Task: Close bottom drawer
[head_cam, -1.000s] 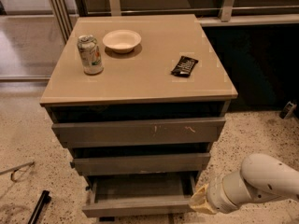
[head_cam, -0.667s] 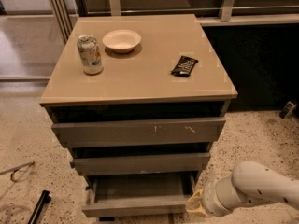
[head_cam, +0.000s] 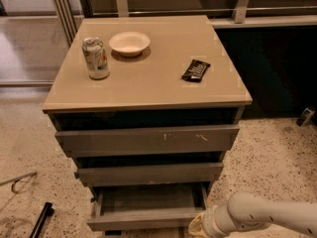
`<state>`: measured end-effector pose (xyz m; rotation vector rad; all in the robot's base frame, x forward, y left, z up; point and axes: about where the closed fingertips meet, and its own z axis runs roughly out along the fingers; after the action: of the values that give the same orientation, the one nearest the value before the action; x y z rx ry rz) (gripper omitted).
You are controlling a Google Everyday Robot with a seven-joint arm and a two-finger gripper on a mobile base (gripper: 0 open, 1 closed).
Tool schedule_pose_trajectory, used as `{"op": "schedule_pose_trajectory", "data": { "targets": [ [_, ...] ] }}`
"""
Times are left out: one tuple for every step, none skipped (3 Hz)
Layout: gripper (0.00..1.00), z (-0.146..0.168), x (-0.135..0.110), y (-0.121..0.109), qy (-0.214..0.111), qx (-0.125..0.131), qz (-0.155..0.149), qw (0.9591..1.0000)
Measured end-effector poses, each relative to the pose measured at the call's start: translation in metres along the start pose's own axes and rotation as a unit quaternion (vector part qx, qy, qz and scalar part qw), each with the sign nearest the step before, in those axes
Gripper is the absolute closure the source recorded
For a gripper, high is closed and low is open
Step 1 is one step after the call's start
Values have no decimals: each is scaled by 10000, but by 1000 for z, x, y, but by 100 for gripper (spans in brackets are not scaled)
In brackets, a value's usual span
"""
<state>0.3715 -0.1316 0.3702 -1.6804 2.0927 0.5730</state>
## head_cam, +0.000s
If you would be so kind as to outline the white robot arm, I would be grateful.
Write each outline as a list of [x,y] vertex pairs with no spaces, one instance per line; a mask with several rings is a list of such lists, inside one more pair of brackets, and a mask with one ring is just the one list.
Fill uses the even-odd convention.
[[248,232],[275,224],[317,237],[317,203],[272,201],[247,192],[234,193],[226,203],[213,205],[189,224],[197,238],[225,238],[232,232]]

